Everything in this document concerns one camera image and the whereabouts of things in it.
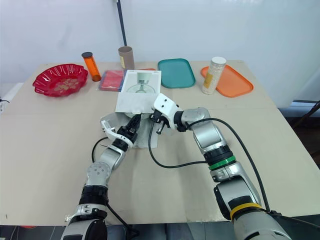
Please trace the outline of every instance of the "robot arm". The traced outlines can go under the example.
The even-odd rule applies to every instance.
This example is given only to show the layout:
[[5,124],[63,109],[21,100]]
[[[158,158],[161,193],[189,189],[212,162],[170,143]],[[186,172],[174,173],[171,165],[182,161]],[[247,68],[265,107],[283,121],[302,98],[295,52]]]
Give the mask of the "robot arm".
[[61,240],[107,239],[108,183],[111,173],[120,165],[128,148],[137,139],[141,115],[135,115],[126,126],[115,132],[105,120],[101,120],[103,131],[114,140],[100,158],[87,170],[87,181],[82,189],[79,204],[65,228]]
[[290,240],[283,228],[262,210],[259,194],[240,162],[230,150],[219,128],[212,121],[195,121],[210,118],[205,108],[182,111],[171,99],[160,94],[153,105],[150,119],[164,126],[185,132],[193,131],[194,140],[209,166],[214,182],[214,194],[222,215],[233,222],[238,240]]

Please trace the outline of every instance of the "white jar lid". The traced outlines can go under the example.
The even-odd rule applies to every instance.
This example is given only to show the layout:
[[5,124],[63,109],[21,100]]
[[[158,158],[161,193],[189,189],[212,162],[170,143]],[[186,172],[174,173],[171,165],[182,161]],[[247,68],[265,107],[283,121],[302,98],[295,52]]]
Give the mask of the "white jar lid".
[[214,56],[211,61],[214,63],[214,64],[226,64],[227,63],[227,60],[222,57],[222,56]]

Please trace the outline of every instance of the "teal tray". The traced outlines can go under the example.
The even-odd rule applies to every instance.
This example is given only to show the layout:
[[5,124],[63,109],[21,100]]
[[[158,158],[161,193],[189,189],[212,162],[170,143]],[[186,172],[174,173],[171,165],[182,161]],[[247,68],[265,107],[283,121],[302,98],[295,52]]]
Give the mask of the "teal tray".
[[168,89],[190,88],[196,83],[189,62],[183,58],[166,59],[158,62],[161,84]]

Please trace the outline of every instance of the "orange tray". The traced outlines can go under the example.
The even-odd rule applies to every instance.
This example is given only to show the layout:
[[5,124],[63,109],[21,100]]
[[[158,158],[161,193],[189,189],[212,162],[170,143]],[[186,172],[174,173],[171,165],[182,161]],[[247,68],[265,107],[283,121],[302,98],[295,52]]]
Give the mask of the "orange tray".
[[[208,66],[201,69],[201,75],[205,78],[208,72]],[[225,65],[221,74],[216,90],[223,96],[235,98],[252,92],[254,85],[244,76],[238,73],[229,65]]]

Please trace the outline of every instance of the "white wall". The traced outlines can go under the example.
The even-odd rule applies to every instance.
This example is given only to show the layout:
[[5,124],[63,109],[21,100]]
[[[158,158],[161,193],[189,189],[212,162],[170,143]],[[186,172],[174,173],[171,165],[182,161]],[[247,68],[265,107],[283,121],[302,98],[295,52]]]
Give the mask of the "white wall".
[[320,101],[320,67],[304,84],[303,88],[294,99]]
[[[136,61],[246,61],[278,107],[320,66],[318,0],[122,0]],[[24,81],[38,64],[118,61],[113,0],[1,0],[0,80]]]

